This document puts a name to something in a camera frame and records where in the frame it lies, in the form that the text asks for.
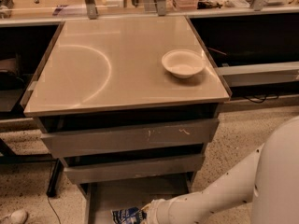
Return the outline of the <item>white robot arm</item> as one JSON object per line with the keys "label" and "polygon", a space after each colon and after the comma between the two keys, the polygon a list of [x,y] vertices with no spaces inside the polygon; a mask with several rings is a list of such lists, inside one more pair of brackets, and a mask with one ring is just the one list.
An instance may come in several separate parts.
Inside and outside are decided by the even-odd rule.
{"label": "white robot arm", "polygon": [[204,224],[218,212],[251,203],[250,224],[299,224],[299,118],[202,191],[150,203],[147,224]]}

